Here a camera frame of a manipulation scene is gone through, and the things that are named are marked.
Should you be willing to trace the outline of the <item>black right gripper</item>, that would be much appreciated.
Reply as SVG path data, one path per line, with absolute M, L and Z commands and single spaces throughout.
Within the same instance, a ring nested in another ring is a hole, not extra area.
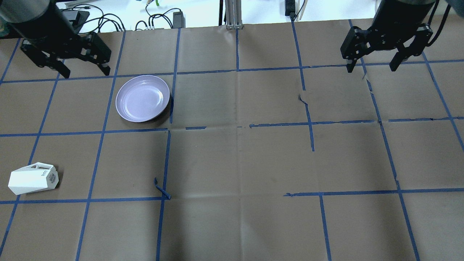
M 341 55 L 346 59 L 346 69 L 352 73 L 357 61 L 375 51 L 396 49 L 389 67 L 395 72 L 399 65 L 411 56 L 419 56 L 430 45 L 432 30 L 424 22 L 427 11 L 378 11 L 367 29 L 352 26 L 342 45 Z

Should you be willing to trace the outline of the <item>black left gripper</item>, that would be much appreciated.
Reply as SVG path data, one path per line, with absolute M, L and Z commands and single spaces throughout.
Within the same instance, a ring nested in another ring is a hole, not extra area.
M 81 54 L 83 41 L 71 24 L 61 14 L 43 14 L 20 23 L 20 34 L 24 40 L 21 51 L 38 67 L 48 67 L 57 71 L 65 79 L 70 77 L 70 69 L 57 58 L 78 58 L 91 62 L 109 76 L 108 63 L 112 51 L 95 32 L 86 36 L 86 54 Z

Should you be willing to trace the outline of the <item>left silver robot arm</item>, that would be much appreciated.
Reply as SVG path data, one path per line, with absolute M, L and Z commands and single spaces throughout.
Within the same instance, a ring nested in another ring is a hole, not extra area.
M 68 79 L 63 59 L 95 64 L 108 76 L 111 50 L 95 32 L 79 35 L 51 0 L 2 0 L 1 17 L 23 38 L 21 51 L 38 67 L 48 67 Z

